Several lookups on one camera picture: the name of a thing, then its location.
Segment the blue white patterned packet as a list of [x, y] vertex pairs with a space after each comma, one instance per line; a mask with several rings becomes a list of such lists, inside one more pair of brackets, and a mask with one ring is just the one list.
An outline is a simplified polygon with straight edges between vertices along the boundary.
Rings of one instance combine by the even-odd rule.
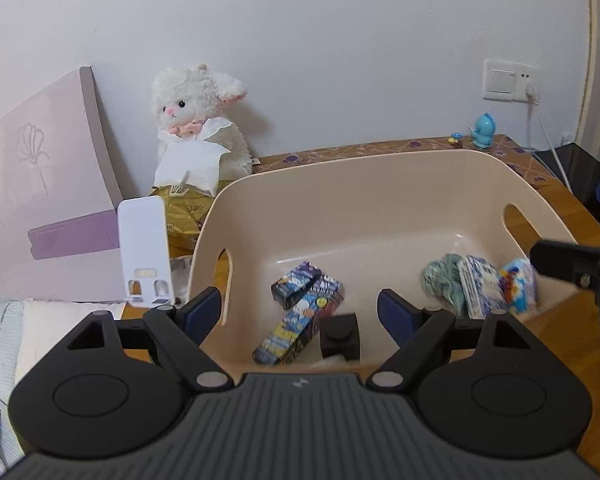
[[484, 320], [493, 310], [507, 310], [498, 269], [483, 258], [467, 255], [458, 264], [468, 316]]

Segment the white pillow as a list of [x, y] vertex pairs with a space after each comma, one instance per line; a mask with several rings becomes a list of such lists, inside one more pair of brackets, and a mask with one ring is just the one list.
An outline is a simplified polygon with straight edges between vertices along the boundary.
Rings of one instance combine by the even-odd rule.
[[123, 302], [95, 304], [94, 302], [26, 300], [23, 303], [22, 338], [16, 364], [15, 383], [18, 384], [31, 368], [88, 314], [107, 310], [114, 318], [121, 318], [123, 309]]

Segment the white wall socket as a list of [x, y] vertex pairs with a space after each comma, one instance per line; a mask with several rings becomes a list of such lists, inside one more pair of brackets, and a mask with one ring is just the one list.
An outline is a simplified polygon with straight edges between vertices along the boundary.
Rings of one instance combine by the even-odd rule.
[[482, 96], [485, 100], [539, 101], [542, 85], [543, 71], [538, 66], [499, 60], [484, 61]]

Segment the blue figurine toy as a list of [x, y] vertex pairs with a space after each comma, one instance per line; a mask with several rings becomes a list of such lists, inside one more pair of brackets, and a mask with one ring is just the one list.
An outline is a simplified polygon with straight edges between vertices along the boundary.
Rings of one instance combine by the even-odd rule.
[[475, 122], [475, 125], [470, 129], [471, 142], [477, 148], [486, 150], [493, 144], [493, 139], [496, 133], [496, 122], [489, 114], [481, 115]]

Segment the colourful cartoon character box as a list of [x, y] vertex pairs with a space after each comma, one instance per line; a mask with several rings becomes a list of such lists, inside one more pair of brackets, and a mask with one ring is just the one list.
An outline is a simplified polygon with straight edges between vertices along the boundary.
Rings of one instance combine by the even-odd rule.
[[318, 332], [321, 320], [332, 316], [343, 298], [340, 281], [328, 275], [318, 278], [253, 350], [253, 361], [267, 366], [290, 364]]

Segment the beige plastic storage bin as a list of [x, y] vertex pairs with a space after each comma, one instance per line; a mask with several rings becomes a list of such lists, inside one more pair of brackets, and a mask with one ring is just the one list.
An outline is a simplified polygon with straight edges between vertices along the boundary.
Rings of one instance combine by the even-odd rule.
[[341, 312], [358, 319], [358, 370], [396, 350], [376, 300], [390, 288], [419, 308], [434, 298], [420, 274], [449, 252], [505, 266], [524, 250], [505, 224], [508, 207], [538, 237], [571, 240], [539, 192], [505, 162], [476, 151], [429, 151], [320, 162], [255, 174], [218, 195], [197, 240], [189, 290], [210, 286], [230, 263], [220, 322], [204, 351], [235, 374], [253, 370], [253, 350], [284, 312], [272, 284], [302, 262], [343, 284]]

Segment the teal knitted cloth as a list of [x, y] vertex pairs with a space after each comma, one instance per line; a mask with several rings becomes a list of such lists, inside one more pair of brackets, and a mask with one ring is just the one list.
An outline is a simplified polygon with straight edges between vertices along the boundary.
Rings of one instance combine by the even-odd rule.
[[431, 297], [444, 299], [459, 318], [467, 315], [466, 298], [460, 280], [459, 254], [445, 254], [441, 259], [431, 261], [422, 270], [422, 290]]

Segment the black small box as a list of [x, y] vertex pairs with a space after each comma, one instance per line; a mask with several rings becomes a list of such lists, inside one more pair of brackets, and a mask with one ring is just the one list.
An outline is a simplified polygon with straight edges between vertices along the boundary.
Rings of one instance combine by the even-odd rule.
[[358, 361], [361, 355], [358, 318], [354, 313], [322, 318], [318, 326], [323, 359], [342, 356], [346, 361]]

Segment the blue cartoon tissue pack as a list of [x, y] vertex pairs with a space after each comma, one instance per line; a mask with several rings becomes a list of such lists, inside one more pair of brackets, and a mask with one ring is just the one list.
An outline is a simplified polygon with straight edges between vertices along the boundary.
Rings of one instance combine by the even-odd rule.
[[535, 270], [527, 258], [507, 263], [498, 271], [507, 309], [513, 314], [530, 314], [536, 311]]

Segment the white plush lamb toy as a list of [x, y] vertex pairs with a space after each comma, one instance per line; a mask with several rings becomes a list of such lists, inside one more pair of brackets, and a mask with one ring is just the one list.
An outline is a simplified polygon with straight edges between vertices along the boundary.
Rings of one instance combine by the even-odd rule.
[[248, 143], [225, 109], [247, 95], [246, 85], [207, 65], [167, 68], [151, 87], [158, 125], [154, 185], [189, 185], [215, 196], [222, 181], [252, 173]]

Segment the small dark cartoon box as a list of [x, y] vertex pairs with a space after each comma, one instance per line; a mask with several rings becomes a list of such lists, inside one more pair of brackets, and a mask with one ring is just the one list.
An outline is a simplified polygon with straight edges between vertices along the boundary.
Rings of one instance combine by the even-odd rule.
[[321, 276], [319, 268], [309, 261], [302, 262], [271, 285], [272, 297], [285, 310], [289, 310]]

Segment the white phone stand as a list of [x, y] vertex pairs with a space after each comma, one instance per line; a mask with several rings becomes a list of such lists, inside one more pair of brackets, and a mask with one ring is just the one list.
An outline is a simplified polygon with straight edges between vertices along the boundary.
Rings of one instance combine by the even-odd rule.
[[166, 211], [159, 196], [122, 200], [118, 233], [125, 299], [139, 308], [173, 304]]

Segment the pink purple headboard panel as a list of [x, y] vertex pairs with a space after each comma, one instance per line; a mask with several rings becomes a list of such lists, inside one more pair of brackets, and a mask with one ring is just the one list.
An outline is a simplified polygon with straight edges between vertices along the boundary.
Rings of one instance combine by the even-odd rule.
[[0, 299], [121, 300], [121, 200], [80, 67], [0, 120]]

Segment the tiny blue mushroom figurine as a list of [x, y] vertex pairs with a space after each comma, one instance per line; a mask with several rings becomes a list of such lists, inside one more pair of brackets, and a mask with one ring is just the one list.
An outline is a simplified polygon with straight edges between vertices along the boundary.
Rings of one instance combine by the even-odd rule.
[[461, 133], [454, 132], [452, 136], [449, 137], [448, 142], [452, 146], [452, 148], [462, 148], [463, 138], [464, 136]]

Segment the gold wrapped package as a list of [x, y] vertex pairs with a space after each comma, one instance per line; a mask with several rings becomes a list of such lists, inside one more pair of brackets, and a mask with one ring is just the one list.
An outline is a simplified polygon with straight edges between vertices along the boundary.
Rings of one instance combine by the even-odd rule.
[[150, 195], [164, 201], [170, 256], [191, 255], [214, 198], [185, 184], [153, 188]]

